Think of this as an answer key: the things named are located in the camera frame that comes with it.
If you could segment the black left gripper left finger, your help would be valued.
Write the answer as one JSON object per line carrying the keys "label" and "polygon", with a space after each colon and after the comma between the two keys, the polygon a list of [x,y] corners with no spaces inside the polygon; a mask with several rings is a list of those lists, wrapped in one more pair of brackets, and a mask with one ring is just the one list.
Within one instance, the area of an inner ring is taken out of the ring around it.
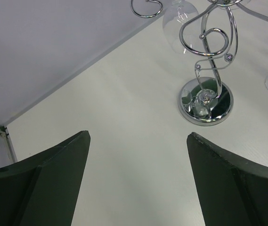
{"label": "black left gripper left finger", "polygon": [[71,225],[89,146],[89,132],[80,131],[0,168],[0,226]]}

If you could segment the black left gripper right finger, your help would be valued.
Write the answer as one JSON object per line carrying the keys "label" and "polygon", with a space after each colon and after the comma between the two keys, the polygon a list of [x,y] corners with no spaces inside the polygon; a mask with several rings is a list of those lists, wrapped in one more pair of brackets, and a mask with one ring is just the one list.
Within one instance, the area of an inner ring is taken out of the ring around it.
{"label": "black left gripper right finger", "polygon": [[195,132],[187,149],[207,226],[268,226],[268,167]]}

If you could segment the etched clear wine glass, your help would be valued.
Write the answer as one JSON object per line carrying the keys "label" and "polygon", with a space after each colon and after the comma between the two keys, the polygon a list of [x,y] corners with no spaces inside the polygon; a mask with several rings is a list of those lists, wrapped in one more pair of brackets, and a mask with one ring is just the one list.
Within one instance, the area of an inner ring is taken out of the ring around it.
{"label": "etched clear wine glass", "polygon": [[179,31],[182,25],[198,15],[196,7],[187,0],[173,0],[167,7],[162,20],[165,38],[178,54],[186,54],[187,49],[181,44]]}

